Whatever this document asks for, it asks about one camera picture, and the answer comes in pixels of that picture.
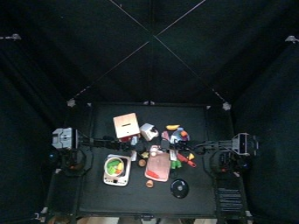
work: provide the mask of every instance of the black fabric wall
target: black fabric wall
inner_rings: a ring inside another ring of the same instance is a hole
[[[0,223],[26,223],[43,209],[51,135],[67,103],[12,41],[0,42],[0,99]]]
[[[290,44],[234,105],[237,132],[257,134],[262,141],[247,177],[250,208],[281,223],[299,221],[298,65],[299,45]]]

